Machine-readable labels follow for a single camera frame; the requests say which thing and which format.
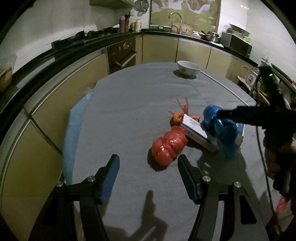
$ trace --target cardboard box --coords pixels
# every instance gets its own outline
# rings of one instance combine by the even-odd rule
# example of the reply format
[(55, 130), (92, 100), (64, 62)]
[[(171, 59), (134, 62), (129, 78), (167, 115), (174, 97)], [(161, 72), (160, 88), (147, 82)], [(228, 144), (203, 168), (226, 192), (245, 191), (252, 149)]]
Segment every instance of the cardboard box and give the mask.
[[(236, 123), (236, 125), (238, 135), (235, 144), (240, 146), (244, 139), (244, 124)], [(184, 115), (181, 126), (185, 128), (186, 136), (190, 137), (207, 150), (211, 152), (219, 150), (217, 139), (211, 136), (207, 131), (203, 130), (200, 123), (196, 120), (190, 118), (188, 115)]]
[(242, 141), (244, 139), (244, 124), (242, 123), (236, 123), (237, 125), (237, 138), (235, 140), (235, 144), (237, 144), (238, 146), (240, 146), (242, 144)]

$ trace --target white bowl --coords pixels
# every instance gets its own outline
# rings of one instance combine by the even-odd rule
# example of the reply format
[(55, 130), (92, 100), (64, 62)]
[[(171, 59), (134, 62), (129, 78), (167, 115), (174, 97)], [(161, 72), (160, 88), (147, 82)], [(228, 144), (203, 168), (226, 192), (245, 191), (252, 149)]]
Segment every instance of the white bowl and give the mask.
[(178, 68), (182, 74), (188, 76), (195, 76), (201, 70), (197, 64), (184, 60), (178, 61)]

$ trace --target faucet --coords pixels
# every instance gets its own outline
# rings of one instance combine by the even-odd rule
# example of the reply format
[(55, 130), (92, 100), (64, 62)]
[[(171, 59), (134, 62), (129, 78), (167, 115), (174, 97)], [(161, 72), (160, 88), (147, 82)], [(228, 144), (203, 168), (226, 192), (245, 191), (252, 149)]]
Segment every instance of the faucet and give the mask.
[[(175, 13), (175, 14), (178, 14), (177, 12), (171, 12), (170, 15), (168, 16), (168, 18), (170, 18), (170, 16)], [(179, 34), (182, 34), (182, 17), (180, 14), (178, 14), (180, 19), (181, 19), (181, 22), (180, 22), (180, 30), (179, 30)]]

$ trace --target wall mural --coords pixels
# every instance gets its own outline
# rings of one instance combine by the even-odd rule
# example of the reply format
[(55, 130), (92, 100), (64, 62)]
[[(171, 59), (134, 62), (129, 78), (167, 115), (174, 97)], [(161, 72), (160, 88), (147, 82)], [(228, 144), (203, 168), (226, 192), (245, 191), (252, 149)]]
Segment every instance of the wall mural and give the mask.
[(221, 0), (152, 0), (150, 24), (171, 26), (172, 22), (179, 23), (176, 14), (168, 18), (171, 12), (177, 12), (183, 23), (193, 26), (194, 31), (214, 31), (219, 24), (220, 5)]

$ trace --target kitchen shelf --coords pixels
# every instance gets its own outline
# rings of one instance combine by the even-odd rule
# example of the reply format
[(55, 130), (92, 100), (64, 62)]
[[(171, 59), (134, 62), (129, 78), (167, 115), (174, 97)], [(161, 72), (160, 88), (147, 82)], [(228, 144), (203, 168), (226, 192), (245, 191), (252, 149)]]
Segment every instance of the kitchen shelf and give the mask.
[(133, 0), (89, 0), (89, 5), (111, 9), (133, 7)]

